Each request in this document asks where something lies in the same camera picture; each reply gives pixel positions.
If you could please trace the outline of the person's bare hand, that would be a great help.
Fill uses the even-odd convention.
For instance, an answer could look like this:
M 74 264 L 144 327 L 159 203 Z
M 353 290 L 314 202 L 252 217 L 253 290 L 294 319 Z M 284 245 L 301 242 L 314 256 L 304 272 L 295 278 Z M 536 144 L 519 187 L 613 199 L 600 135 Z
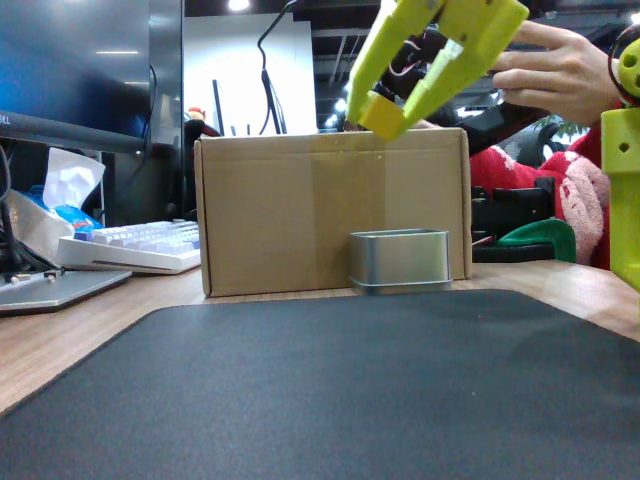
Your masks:
M 608 55 L 585 37 L 525 21 L 514 41 L 539 49 L 505 51 L 497 58 L 493 84 L 506 102 L 543 109 L 584 127 L 618 104 Z

